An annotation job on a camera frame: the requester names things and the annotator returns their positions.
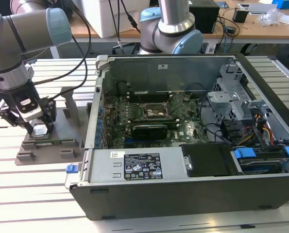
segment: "white box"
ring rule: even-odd
[[[123,0],[128,13],[134,18],[140,29],[141,12],[150,7],[150,0]],[[111,0],[116,26],[118,25],[118,3]],[[124,8],[120,5],[119,32],[133,29]],[[115,27],[108,0],[77,0],[77,6],[101,38],[115,35]]]

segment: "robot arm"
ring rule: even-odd
[[[44,9],[39,0],[23,2],[14,0],[12,10],[24,14],[0,15],[0,93],[9,107],[8,119],[13,112],[19,115],[19,120],[12,115],[12,125],[23,120],[19,125],[31,133],[30,120],[38,118],[46,125],[55,121],[54,112],[46,110],[55,103],[39,98],[21,55],[69,42],[71,29],[61,9]]]
[[[198,53],[203,35],[195,29],[188,0],[159,0],[159,6],[141,14],[140,54]]]

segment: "label sticker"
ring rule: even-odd
[[[168,69],[168,65],[167,64],[158,65],[158,69]]]
[[[124,151],[111,151],[110,158],[123,158],[124,154]]]
[[[159,153],[126,154],[124,167],[124,178],[127,181],[163,178]]]

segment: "yellow wire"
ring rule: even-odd
[[[266,128],[262,128],[263,130],[265,130],[268,134],[269,134],[269,141],[271,143],[271,134],[270,134],[270,131]]]
[[[250,138],[252,138],[254,135],[255,135],[255,134],[252,133],[251,135],[249,135],[248,137],[246,137],[243,141],[241,141],[240,143],[238,143],[238,145],[240,145],[240,144],[242,144],[242,143],[248,141],[248,140],[249,140]]]

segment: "silver robot arm segment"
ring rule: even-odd
[[[140,54],[198,53],[203,35],[195,29],[188,0],[159,0],[159,6],[141,14]]]

